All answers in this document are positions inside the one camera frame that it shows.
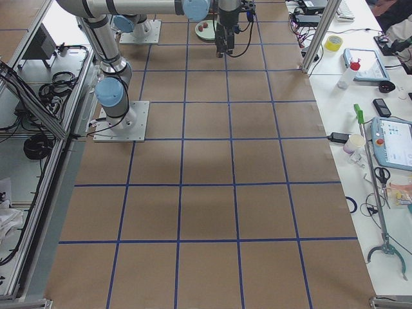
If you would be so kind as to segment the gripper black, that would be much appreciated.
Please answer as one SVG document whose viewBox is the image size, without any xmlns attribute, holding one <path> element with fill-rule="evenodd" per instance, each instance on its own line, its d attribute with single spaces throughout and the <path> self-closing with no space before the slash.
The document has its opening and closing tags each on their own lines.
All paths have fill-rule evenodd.
<svg viewBox="0 0 412 309">
<path fill-rule="evenodd" d="M 239 26 L 223 26 L 220 23 L 216 24 L 215 43 L 216 57 L 222 58 L 225 54 L 232 55 L 235 45 L 235 35 L 239 33 Z"/>
</svg>

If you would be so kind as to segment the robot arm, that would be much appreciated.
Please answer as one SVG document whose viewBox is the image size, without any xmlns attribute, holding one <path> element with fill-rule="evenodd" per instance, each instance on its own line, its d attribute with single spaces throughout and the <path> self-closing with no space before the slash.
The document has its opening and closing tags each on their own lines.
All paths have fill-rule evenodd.
<svg viewBox="0 0 412 309">
<path fill-rule="evenodd" d="M 246 11 L 244 1 L 59 1 L 59 6 L 74 15 L 97 53 L 104 78 L 97 82 L 96 97 L 106 113 L 108 130 L 124 133 L 136 122 L 129 102 L 131 65 L 121 56 L 109 24 L 109 17 L 123 17 L 133 26 L 145 23 L 149 14 L 184 15 L 201 21 L 211 8 L 217 10 L 216 53 L 231 54 L 239 15 Z"/>
<path fill-rule="evenodd" d="M 145 37 L 152 31 L 146 14 L 115 15 L 113 22 L 121 32 L 130 33 L 134 37 Z"/>
</svg>

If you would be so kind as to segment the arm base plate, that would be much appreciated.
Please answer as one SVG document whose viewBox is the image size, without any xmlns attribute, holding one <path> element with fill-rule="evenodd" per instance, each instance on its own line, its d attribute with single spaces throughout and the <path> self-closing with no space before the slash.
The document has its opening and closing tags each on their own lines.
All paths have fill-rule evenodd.
<svg viewBox="0 0 412 309">
<path fill-rule="evenodd" d="M 99 117 L 104 117 L 106 120 L 97 123 L 97 133 L 93 135 L 93 140 L 95 142 L 144 142 L 149 105 L 149 101 L 131 101 L 128 113 L 116 126 L 114 125 L 121 118 L 117 120 L 108 118 L 101 108 Z"/>
<path fill-rule="evenodd" d="M 158 44 L 162 21 L 146 19 L 142 23 L 127 23 L 120 26 L 120 44 L 143 45 Z"/>
</svg>

